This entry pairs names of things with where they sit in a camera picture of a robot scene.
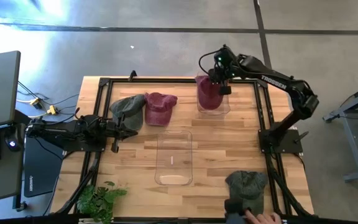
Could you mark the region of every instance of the maroon cap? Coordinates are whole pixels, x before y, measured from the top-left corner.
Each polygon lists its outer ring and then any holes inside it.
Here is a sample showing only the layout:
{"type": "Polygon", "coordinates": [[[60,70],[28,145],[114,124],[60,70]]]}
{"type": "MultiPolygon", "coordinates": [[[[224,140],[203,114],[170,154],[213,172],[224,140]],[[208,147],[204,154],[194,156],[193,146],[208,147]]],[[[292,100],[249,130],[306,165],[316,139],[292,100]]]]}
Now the maroon cap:
{"type": "Polygon", "coordinates": [[[171,120],[172,108],[178,97],[161,93],[146,93],[145,121],[149,125],[166,126],[171,120]]]}
{"type": "Polygon", "coordinates": [[[207,110],[215,110],[223,100],[223,96],[219,95],[220,85],[213,85],[209,80],[209,76],[197,76],[197,97],[198,103],[207,110]]]}

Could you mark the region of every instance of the concrete floor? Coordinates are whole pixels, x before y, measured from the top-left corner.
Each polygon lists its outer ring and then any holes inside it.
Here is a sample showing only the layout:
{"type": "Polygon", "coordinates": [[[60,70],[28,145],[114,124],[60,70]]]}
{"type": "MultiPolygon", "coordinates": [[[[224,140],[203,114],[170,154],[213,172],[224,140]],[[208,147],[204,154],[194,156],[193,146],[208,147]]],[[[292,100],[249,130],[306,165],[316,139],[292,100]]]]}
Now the concrete floor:
{"type": "MultiPolygon", "coordinates": [[[[259,3],[266,29],[358,30],[358,1],[259,3]]],[[[224,30],[248,32],[258,28],[253,0],[0,0],[0,22],[77,26],[84,31],[29,31],[0,26],[0,52],[22,52],[19,80],[51,101],[78,93],[85,75],[128,75],[136,70],[139,75],[194,76],[199,71],[198,57],[222,44],[235,53],[264,58],[259,34],[224,30]],[[90,32],[86,27],[200,30],[90,32]],[[202,28],[221,30],[205,33],[202,28]]],[[[358,181],[345,184],[342,179],[344,174],[356,171],[342,124],[339,120],[325,124],[321,119],[358,90],[358,35],[321,33],[267,34],[267,47],[274,69],[307,80],[319,95],[320,105],[313,117],[297,124],[301,131],[310,132],[302,145],[315,214],[358,221],[358,181]]],[[[211,66],[211,61],[206,60],[205,66],[211,66]]],[[[73,98],[61,107],[75,103],[73,98]]],[[[17,109],[27,115],[39,114],[27,105],[18,104],[17,109]]],[[[48,198],[49,194],[24,199],[30,207],[20,213],[11,210],[11,198],[0,200],[0,218],[41,215],[48,198]]]]}

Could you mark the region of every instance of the wooden tabletop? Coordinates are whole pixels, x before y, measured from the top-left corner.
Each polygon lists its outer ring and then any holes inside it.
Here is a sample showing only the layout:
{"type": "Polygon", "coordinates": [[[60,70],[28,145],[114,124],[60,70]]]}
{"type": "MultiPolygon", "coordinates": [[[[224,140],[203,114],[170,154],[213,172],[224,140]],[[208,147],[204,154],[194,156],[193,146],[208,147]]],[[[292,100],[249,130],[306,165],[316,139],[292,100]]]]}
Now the wooden tabletop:
{"type": "MultiPolygon", "coordinates": [[[[93,114],[99,78],[84,77],[77,103],[81,108],[79,115],[93,114]]],[[[267,172],[257,138],[260,127],[254,87],[248,84],[231,86],[230,112],[224,119],[206,119],[197,110],[195,83],[113,85],[111,103],[152,92],[178,97],[168,127],[144,124],[137,136],[119,143],[117,154],[109,150],[112,139],[108,140],[107,150],[102,153],[97,185],[110,180],[128,190],[128,194],[114,204],[114,217],[221,218],[224,216],[224,200],[229,195],[224,179],[236,170],[267,172]],[[190,185],[166,186],[155,181],[157,134],[163,130],[184,130],[192,135],[193,181],[190,185]]],[[[280,121],[290,112],[288,97],[272,86],[269,86],[269,93],[275,120],[280,121]]],[[[106,90],[103,91],[99,115],[102,115],[105,97],[106,90]]],[[[262,103],[264,114],[267,114],[263,98],[262,103]]],[[[61,208],[78,186],[83,158],[84,152],[75,152],[63,161],[51,212],[61,208]]],[[[292,154],[283,154],[282,158],[289,189],[302,206],[313,213],[302,163],[292,154]]],[[[280,208],[284,210],[281,191],[277,192],[280,208]]],[[[266,185],[264,193],[265,212],[272,212],[269,185],[266,185]]]]}

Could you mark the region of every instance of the person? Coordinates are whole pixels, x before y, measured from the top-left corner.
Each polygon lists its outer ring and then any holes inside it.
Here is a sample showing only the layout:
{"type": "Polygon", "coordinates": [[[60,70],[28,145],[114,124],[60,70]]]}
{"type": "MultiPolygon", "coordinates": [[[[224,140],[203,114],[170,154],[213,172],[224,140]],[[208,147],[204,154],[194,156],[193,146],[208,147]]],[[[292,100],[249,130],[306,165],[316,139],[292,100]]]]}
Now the person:
{"type": "Polygon", "coordinates": [[[274,212],[272,215],[259,214],[255,217],[249,210],[246,210],[246,217],[252,224],[282,224],[280,216],[274,212]]]}

